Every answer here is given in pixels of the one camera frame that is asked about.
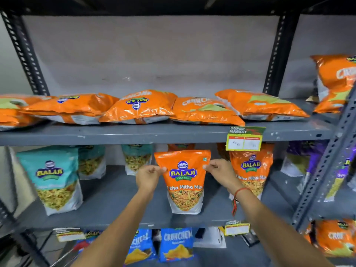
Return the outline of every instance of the teal snack bag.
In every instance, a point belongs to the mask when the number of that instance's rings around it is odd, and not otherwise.
[[[106,173],[104,145],[84,145],[79,147],[78,175],[82,180],[101,179]]]
[[[49,146],[16,154],[47,215],[77,210],[82,202],[78,148]]]
[[[162,242],[159,249],[159,260],[161,262],[194,257],[192,228],[161,229],[161,235]]]
[[[155,257],[152,230],[138,229],[128,250],[125,265]]]
[[[122,144],[121,148],[127,175],[136,175],[141,166],[151,164],[153,144]]]

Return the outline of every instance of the white back panel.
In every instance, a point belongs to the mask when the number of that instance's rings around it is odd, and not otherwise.
[[[314,54],[356,54],[355,16],[301,15],[279,96],[308,97],[317,73]]]
[[[50,94],[262,91],[277,16],[25,16]]]

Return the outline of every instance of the perforated metal post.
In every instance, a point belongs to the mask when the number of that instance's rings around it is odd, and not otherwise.
[[[339,123],[320,159],[317,169],[301,196],[293,215],[292,225],[296,230],[303,228],[309,220],[308,212],[313,204],[323,204],[330,185],[335,180],[335,171],[345,162],[345,152],[356,141],[356,83],[349,95]]]
[[[33,94],[49,95],[50,93],[38,65],[36,54],[34,53],[22,18],[8,11],[0,11],[0,14],[4,20],[5,27],[20,59]]]
[[[279,94],[299,16],[299,12],[290,13],[284,11],[283,15],[279,17],[276,37],[274,39],[263,88],[265,94],[274,96],[278,96]]]

